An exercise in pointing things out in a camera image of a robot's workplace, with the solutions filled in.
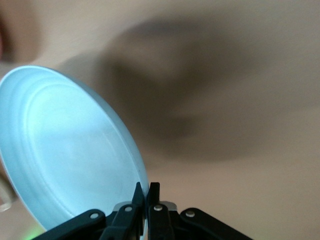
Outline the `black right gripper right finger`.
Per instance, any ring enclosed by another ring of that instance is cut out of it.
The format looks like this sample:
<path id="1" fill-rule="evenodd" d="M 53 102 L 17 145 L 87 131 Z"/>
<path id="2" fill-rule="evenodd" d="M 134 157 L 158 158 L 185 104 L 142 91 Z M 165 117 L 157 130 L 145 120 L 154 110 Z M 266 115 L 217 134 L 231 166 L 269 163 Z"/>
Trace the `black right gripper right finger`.
<path id="1" fill-rule="evenodd" d="M 147 194 L 146 216 L 149 240 L 173 240 L 174 231 L 171 225 L 169 209 L 160 203 L 160 183 L 151 182 Z"/>

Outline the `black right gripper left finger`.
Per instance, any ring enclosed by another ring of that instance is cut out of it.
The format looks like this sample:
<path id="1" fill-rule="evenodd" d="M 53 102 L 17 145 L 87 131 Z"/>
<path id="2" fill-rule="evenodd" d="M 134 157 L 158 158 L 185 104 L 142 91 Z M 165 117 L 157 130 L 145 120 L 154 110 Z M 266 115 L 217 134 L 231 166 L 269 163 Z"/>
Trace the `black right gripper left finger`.
<path id="1" fill-rule="evenodd" d="M 103 230 L 100 240 L 140 240 L 144 235 L 145 196 L 140 182 L 136 183 L 131 203 L 122 205 L 111 224 Z"/>

